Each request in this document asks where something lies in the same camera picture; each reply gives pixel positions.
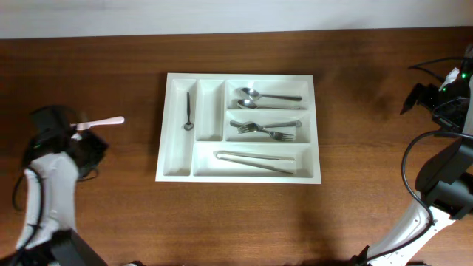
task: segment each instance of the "brown tabletop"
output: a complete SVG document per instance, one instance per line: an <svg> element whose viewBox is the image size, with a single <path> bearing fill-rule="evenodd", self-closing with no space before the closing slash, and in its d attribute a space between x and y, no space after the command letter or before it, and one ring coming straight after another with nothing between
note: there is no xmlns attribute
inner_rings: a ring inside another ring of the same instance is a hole
<svg viewBox="0 0 473 266"><path fill-rule="evenodd" d="M24 214L11 207L28 113L63 104L110 148L96 180L76 192L79 234L110 264L283 265L349 259L388 232L411 201L401 181L408 142L437 129L415 107L399 115L420 61L460 56L473 27L163 35L0 41L0 257ZM456 62L431 69L446 75ZM156 183L167 72L313 75L322 185ZM411 183L451 140L428 139L408 163ZM21 189L24 203L26 186ZM415 256L471 265L473 219L440 232Z"/></svg>

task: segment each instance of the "silver fork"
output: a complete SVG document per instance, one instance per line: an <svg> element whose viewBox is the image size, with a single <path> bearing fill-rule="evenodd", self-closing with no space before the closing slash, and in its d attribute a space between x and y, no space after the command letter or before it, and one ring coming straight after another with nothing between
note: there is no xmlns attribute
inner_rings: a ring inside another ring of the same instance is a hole
<svg viewBox="0 0 473 266"><path fill-rule="evenodd" d="M240 126L237 130L238 130L238 134L243 134L243 133L248 133L248 132L263 132L263 133L268 134L274 140L278 140L278 141L293 141L294 140L293 134L269 131L269 130L263 129L262 126L256 123Z"/></svg>

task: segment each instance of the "tongs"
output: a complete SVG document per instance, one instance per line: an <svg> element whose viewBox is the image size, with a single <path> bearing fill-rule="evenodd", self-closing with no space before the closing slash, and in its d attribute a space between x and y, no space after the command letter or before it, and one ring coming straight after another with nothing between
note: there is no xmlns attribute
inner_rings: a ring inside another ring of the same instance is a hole
<svg viewBox="0 0 473 266"><path fill-rule="evenodd" d="M225 155L236 156L236 157L263 159L263 160L275 160L275 161L286 160L290 163L296 162L296 160L292 157L270 156L270 155L263 155L263 154L248 154L248 153L234 152L234 151L217 151L215 153L215 157L218 160L224 160L224 161L232 162L232 163L239 163L239 164L243 164L243 165L246 165L246 166L253 166L253 167L263 168L263 169L267 169L267 170L271 170L271 171L278 171L278 172L285 173L285 174L296 174L295 171L280 169L280 168L276 168L276 167L273 167L273 166L265 166L265 165L261 165L261 164L258 164L258 163L251 163L251 162L245 162L245 161L242 161L242 160L228 159L228 158L225 158Z"/></svg>

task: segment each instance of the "cutlery tray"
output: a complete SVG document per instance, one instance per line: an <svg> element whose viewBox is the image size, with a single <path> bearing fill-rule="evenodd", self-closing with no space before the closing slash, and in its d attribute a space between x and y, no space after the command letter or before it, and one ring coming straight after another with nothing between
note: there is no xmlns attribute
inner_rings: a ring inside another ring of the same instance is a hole
<svg viewBox="0 0 473 266"><path fill-rule="evenodd" d="M301 96L302 101L260 98L258 106L301 109L240 109L243 87L260 94ZM187 92L191 122L186 131ZM294 134L292 142L279 142L262 132L238 134L230 121L259 125L294 120L301 127L268 129ZM169 73L157 159L157 182L303 183L320 184L316 104L311 75L232 75ZM218 151L292 157L295 174L286 174L218 160Z"/></svg>

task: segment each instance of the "white backdrop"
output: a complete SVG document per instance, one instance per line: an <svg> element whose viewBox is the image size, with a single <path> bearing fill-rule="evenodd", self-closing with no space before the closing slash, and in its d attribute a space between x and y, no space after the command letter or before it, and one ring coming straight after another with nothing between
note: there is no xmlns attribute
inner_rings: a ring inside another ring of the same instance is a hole
<svg viewBox="0 0 473 266"><path fill-rule="evenodd" d="M473 0L0 0L0 38L471 25Z"/></svg>

